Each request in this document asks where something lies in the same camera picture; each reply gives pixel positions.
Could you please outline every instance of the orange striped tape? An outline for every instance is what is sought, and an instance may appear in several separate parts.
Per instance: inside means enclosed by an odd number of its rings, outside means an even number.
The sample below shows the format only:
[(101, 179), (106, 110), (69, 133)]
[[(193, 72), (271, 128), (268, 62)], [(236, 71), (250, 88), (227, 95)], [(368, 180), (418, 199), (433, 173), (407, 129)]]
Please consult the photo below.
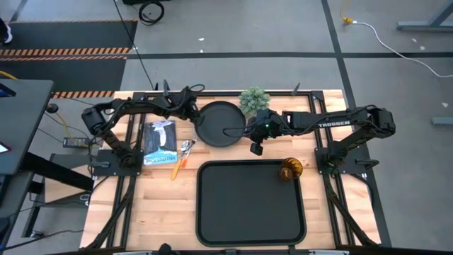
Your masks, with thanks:
[(58, 91), (51, 98), (105, 98), (112, 97), (114, 91)]
[[(124, 22), (137, 22), (136, 19), (125, 19)], [(88, 22), (121, 22), (121, 20), (87, 20), (87, 21), (15, 21), (11, 23), (88, 23)]]
[(0, 58), (4, 61), (53, 61), (53, 60), (126, 60), (126, 56), (78, 56), (78, 57), (10, 57)]
[(126, 54), (129, 51), (128, 47), (0, 50), (0, 56), (92, 55), (98, 52), (99, 54)]

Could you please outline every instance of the wooden tabletop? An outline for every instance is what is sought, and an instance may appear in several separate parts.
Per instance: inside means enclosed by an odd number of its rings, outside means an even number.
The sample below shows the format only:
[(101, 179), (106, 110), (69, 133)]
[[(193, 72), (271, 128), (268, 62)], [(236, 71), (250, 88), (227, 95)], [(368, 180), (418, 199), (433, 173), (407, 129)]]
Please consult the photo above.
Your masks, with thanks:
[[(132, 97), (133, 93), (133, 91), (119, 91), (115, 93), (115, 98)], [(327, 111), (345, 109), (341, 90), (325, 90), (324, 96)], [(212, 101), (239, 103), (237, 97), (200, 96), (197, 99), (197, 105), (201, 108)], [(304, 96), (273, 96), (270, 100), (270, 108), (278, 113), (285, 110), (310, 111), (308, 99)], [(176, 121), (176, 137), (179, 148), (183, 140), (189, 140), (195, 136), (195, 129), (189, 121), (177, 118), (170, 119)], [(127, 120), (127, 116), (123, 117), (113, 128), (113, 132), (120, 140), (125, 138)], [(158, 120), (163, 120), (163, 118), (151, 114), (147, 115), (147, 122)], [(137, 136), (137, 126), (138, 124), (135, 125), (136, 128), (132, 137)], [(333, 139), (341, 140), (351, 133), (351, 127), (335, 127), (332, 129), (332, 133)], [(321, 135), (323, 136), (323, 144), (326, 146), (324, 131), (321, 131)], [(171, 171), (175, 164), (143, 166), (142, 174), (137, 178), (134, 192), (127, 250), (158, 250), (163, 243), (170, 244), (174, 250), (220, 249), (203, 246), (195, 236), (195, 187), (200, 165), (211, 160), (284, 159), (287, 157), (295, 157), (304, 165), (300, 182), (304, 199), (307, 234), (305, 239), (296, 245), (296, 248), (334, 248), (326, 192), (323, 179), (316, 168), (314, 133), (299, 137), (286, 136), (266, 140), (263, 143), (262, 156), (251, 153), (250, 144), (249, 139), (242, 138), (233, 146), (214, 148), (198, 140), (190, 154), (187, 166), (180, 169), (175, 181), (170, 180)], [(95, 190), (86, 216), (81, 247), (94, 240), (111, 216), (116, 184), (117, 177), (111, 176)], [(366, 185), (351, 176), (343, 176), (343, 185), (351, 215), (368, 236), (379, 243), (379, 234)], [(127, 182), (125, 181), (123, 194), (126, 187)], [(337, 217), (341, 239), (346, 244), (345, 228), (338, 211)], [(121, 233), (122, 217), (118, 222), (117, 234), (115, 235), (116, 245), (120, 243), (118, 236)], [(238, 249), (287, 249), (287, 246), (254, 246), (239, 247)]]

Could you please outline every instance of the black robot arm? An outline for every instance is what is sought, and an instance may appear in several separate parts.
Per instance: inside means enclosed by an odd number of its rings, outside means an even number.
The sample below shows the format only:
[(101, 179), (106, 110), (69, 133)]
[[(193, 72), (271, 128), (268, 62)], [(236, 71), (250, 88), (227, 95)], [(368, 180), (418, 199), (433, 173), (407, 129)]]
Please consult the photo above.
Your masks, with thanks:
[[(199, 111), (195, 104), (197, 96), (188, 86), (181, 92), (171, 95), (153, 97), (152, 100), (142, 98), (140, 100), (115, 99), (109, 103), (99, 103), (87, 108), (82, 113), (89, 132), (95, 137), (101, 137), (112, 149), (120, 160), (121, 167), (130, 167), (141, 164), (137, 158), (137, 152), (127, 142), (120, 141), (112, 132), (112, 128), (124, 115), (153, 113), (168, 118), (175, 116), (182, 120), (195, 122), (199, 117)], [(110, 120), (105, 120), (103, 112), (113, 110)]]
[(331, 113), (308, 113), (284, 111), (279, 115), (273, 110), (260, 110), (255, 118), (248, 121), (244, 135), (254, 143), (251, 151), (263, 153), (261, 143), (268, 138), (282, 135), (305, 135), (320, 128), (356, 125), (360, 128), (341, 141), (328, 145), (326, 163), (341, 164), (351, 149), (378, 137), (385, 138), (395, 133), (392, 114), (376, 106), (365, 106)]

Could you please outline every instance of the succulent plant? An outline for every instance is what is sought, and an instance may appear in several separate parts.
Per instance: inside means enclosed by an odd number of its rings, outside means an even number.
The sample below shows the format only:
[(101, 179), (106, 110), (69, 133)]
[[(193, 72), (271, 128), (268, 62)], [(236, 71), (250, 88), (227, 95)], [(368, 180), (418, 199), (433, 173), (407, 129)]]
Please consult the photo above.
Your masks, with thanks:
[(241, 100), (239, 108), (243, 114), (255, 115), (258, 110), (265, 110), (269, 107), (270, 96), (265, 93), (264, 89), (251, 87), (241, 93), (239, 100)]

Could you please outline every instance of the gray floor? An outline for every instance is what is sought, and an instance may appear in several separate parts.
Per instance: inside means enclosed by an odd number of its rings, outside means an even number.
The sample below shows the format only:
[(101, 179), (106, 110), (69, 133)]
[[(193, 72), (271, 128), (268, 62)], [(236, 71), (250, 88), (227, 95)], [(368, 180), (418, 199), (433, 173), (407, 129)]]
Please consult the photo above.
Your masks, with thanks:
[[(19, 2), (2, 1), (0, 15), (11, 17)], [(369, 28), (342, 24), (338, 13), (343, 1), (328, 2), (343, 52), (386, 52)], [(453, 33), (394, 29), (397, 21), (429, 19), (447, 2), (353, 1), (344, 14), (373, 25), (382, 40), (398, 51), (453, 51)], [(166, 15), (161, 23), (153, 27), (139, 23), (135, 41), (141, 53), (333, 51), (320, 1), (281, 0), (276, 4), (272, 0), (172, 0), (164, 6)], [(120, 4), (120, 10), (124, 18), (137, 17), (137, 11), (130, 6)], [(18, 19), (117, 19), (117, 14), (111, 0), (28, 0)], [(453, 74), (453, 59), (422, 61), (440, 74)], [(397, 124), (393, 137), (369, 142), (372, 158), (381, 162), (375, 173), (392, 244), (453, 251), (453, 197), (449, 192), (453, 181), (449, 172), (453, 130), (430, 124), (433, 116), (453, 115), (453, 79), (438, 79), (426, 68), (403, 59), (346, 59), (345, 63), (357, 105), (374, 103), (388, 108)], [(298, 82), (301, 89), (343, 88), (335, 59), (148, 59), (144, 65), (154, 83), (167, 79), (172, 89), (198, 83), (209, 89), (290, 89)], [(127, 61), (121, 89), (149, 89), (138, 60)], [(80, 119), (83, 104), (66, 99), (57, 102), (68, 124), (86, 130)], [(40, 127), (59, 139), (64, 135), (61, 127), (46, 117)], [(51, 153), (85, 153), (62, 149), (41, 132), (30, 150), (43, 157)], [(37, 229), (79, 230), (84, 226), (85, 214), (84, 209), (46, 208)], [(9, 245), (25, 241), (18, 238), (21, 224), (15, 231)], [(78, 247), (80, 236), (65, 234), (8, 254), (71, 251)]]

